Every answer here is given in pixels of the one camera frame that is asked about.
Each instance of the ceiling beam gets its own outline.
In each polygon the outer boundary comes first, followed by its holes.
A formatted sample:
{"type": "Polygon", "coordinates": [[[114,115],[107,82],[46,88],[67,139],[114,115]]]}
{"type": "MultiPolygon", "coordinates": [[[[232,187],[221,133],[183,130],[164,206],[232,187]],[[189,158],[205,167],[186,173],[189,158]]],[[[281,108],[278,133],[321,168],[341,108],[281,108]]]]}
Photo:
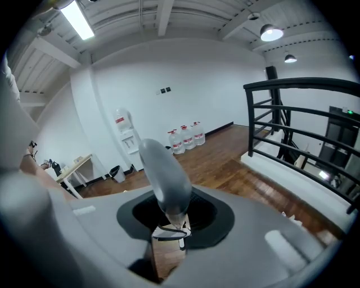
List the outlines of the ceiling beam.
{"type": "MultiPolygon", "coordinates": [[[[261,13],[264,10],[283,2],[284,0],[261,0],[255,2],[253,5],[249,7],[252,12],[261,13]]],[[[248,20],[248,15],[250,14],[249,10],[244,10],[240,12],[236,17],[234,17],[226,26],[224,26],[219,32],[219,36],[222,40],[229,38],[231,35],[234,35],[237,31],[239,31],[242,27],[244,27],[245,23],[248,20]]]]}
{"type": "Polygon", "coordinates": [[[47,36],[38,36],[36,32],[24,29],[17,40],[42,51],[67,66],[72,68],[81,66],[80,53],[54,31],[47,36]]]}
{"type": "MultiPolygon", "coordinates": [[[[323,32],[334,32],[333,28],[329,23],[326,22],[316,22],[309,23],[304,25],[298,25],[296,27],[291,27],[284,30],[284,36],[281,38],[282,43],[294,42],[297,41],[299,36],[309,35],[313,33],[323,33],[323,32]]],[[[267,47],[273,46],[273,42],[264,42],[260,39],[253,42],[250,46],[252,51],[259,51],[266,49],[267,47]]]]}
{"type": "Polygon", "coordinates": [[[45,94],[20,92],[20,104],[22,107],[41,107],[47,104],[45,94]]]}
{"type": "Polygon", "coordinates": [[[156,23],[157,35],[159,37],[165,36],[169,24],[171,10],[173,9],[174,0],[160,0],[157,6],[156,23]]]}

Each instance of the desk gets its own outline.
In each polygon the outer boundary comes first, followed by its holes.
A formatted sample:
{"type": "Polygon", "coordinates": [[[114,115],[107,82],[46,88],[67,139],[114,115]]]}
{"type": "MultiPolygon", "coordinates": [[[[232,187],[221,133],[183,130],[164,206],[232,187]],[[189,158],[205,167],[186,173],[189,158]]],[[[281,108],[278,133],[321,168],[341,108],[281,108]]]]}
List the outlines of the desk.
{"type": "Polygon", "coordinates": [[[77,170],[88,160],[92,161],[93,165],[96,167],[96,169],[103,174],[103,172],[105,171],[105,168],[101,165],[101,163],[99,162],[99,160],[96,158],[96,156],[93,156],[92,154],[82,158],[79,162],[77,162],[76,164],[74,164],[74,166],[70,167],[68,170],[62,172],[56,179],[55,181],[57,183],[61,183],[64,182],[67,187],[70,189],[70,191],[75,195],[76,198],[78,199],[82,199],[81,195],[75,190],[75,188],[73,187],[73,185],[70,184],[68,178],[74,174],[76,180],[78,180],[82,185],[84,185],[86,187],[86,183],[83,179],[83,177],[78,174],[77,170]]]}

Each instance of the ceiling lamp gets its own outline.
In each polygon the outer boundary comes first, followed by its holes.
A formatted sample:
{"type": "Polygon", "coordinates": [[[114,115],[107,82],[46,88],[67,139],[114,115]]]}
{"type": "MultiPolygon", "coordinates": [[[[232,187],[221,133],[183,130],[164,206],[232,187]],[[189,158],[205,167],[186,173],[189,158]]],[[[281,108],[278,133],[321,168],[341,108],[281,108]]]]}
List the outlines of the ceiling lamp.
{"type": "Polygon", "coordinates": [[[61,9],[60,11],[64,14],[66,19],[75,29],[75,31],[78,32],[82,40],[86,40],[94,36],[94,32],[90,28],[89,23],[87,23],[85,16],[80,10],[76,0],[72,1],[64,8],[60,7],[60,9],[61,9]]]}
{"type": "Polygon", "coordinates": [[[293,62],[297,62],[297,59],[295,58],[295,56],[291,55],[291,54],[287,54],[285,56],[285,63],[293,63],[293,62]]]}
{"type": "Polygon", "coordinates": [[[266,24],[260,29],[261,40],[266,42],[278,40],[283,34],[282,30],[271,24],[266,24]]]}

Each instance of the metal railing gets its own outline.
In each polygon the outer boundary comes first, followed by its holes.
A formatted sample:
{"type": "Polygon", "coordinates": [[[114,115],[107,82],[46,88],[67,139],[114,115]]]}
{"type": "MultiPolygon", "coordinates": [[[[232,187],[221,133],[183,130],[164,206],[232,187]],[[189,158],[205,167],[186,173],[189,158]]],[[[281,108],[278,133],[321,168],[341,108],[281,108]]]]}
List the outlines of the metal railing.
{"type": "Polygon", "coordinates": [[[339,80],[339,79],[331,79],[331,78],[287,78],[287,79],[275,79],[275,80],[268,80],[268,81],[262,81],[262,82],[256,82],[251,84],[244,85],[244,89],[246,92],[246,98],[247,98],[247,108],[249,112],[249,152],[248,155],[250,157],[253,156],[253,153],[258,153],[260,155],[263,155],[267,158],[270,158],[280,164],[283,164],[302,175],[307,176],[308,178],[316,181],[317,183],[325,186],[332,192],[339,195],[341,198],[345,199],[347,202],[351,204],[349,207],[347,213],[350,214],[355,208],[360,208],[360,197],[358,194],[354,198],[350,198],[348,195],[341,193],[338,191],[337,188],[330,185],[328,182],[321,180],[320,178],[316,177],[315,175],[310,174],[309,172],[289,163],[281,159],[281,157],[274,157],[272,155],[269,155],[263,151],[259,151],[258,149],[254,148],[254,140],[259,142],[266,142],[272,145],[276,145],[280,147],[280,149],[285,149],[286,151],[292,151],[297,153],[298,155],[304,155],[306,160],[307,158],[315,160],[318,163],[323,164],[324,166],[328,167],[330,170],[342,174],[343,176],[349,178],[352,180],[355,184],[360,185],[360,180],[356,177],[349,174],[345,169],[342,167],[336,166],[333,163],[329,161],[325,161],[317,156],[314,156],[306,151],[303,151],[299,149],[296,145],[289,145],[289,142],[285,143],[279,143],[276,141],[273,141],[271,139],[267,139],[266,136],[269,135],[269,133],[273,134],[274,131],[279,131],[282,129],[284,132],[287,133],[287,137],[292,137],[293,133],[302,134],[320,141],[323,141],[325,143],[330,143],[336,147],[342,148],[348,153],[351,153],[353,155],[356,155],[360,157],[360,151],[355,150],[354,148],[350,147],[349,145],[346,145],[344,143],[341,143],[339,141],[331,140],[329,138],[326,138],[322,135],[315,134],[312,132],[308,132],[305,130],[295,129],[290,127],[290,115],[291,111],[298,111],[303,113],[310,113],[314,115],[320,115],[325,116],[332,119],[337,119],[342,122],[345,122],[347,124],[353,125],[355,127],[360,127],[360,121],[351,119],[346,116],[333,114],[330,112],[324,112],[314,109],[308,109],[308,108],[302,108],[302,107],[291,107],[291,106],[284,106],[282,105],[280,94],[273,93],[273,91],[276,91],[277,89],[288,89],[288,88],[300,88],[300,89],[321,89],[321,90],[328,90],[328,91],[337,91],[342,93],[347,93],[350,95],[354,95],[357,97],[360,97],[360,84],[346,81],[346,80],[339,80]],[[262,90],[270,90],[271,97],[270,99],[260,101],[258,103],[254,103],[253,99],[253,92],[254,91],[262,91],[262,90]],[[260,116],[255,117],[254,116],[254,109],[269,109],[265,113],[262,113],[260,116]],[[260,121],[261,118],[264,118],[266,115],[273,113],[272,119],[269,122],[263,122],[260,121]],[[261,128],[255,130],[255,125],[261,125],[261,128]],[[263,131],[266,127],[270,127],[271,130],[266,133],[265,135],[262,135],[262,137],[259,135],[260,131],[263,131]]]}

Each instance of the fluorescent light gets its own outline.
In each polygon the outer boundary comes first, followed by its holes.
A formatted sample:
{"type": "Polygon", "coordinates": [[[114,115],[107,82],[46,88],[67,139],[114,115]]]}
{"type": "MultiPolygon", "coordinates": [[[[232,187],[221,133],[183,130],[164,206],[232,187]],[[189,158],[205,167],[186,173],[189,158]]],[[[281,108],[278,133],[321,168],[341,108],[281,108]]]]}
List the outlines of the fluorescent light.
{"type": "Polygon", "coordinates": [[[94,37],[94,32],[91,30],[76,1],[73,1],[65,8],[61,9],[61,12],[76,32],[78,32],[82,40],[94,37]]]}
{"type": "Polygon", "coordinates": [[[329,178],[329,175],[326,174],[324,171],[320,171],[319,175],[321,178],[323,178],[325,180],[327,180],[329,178]]]}

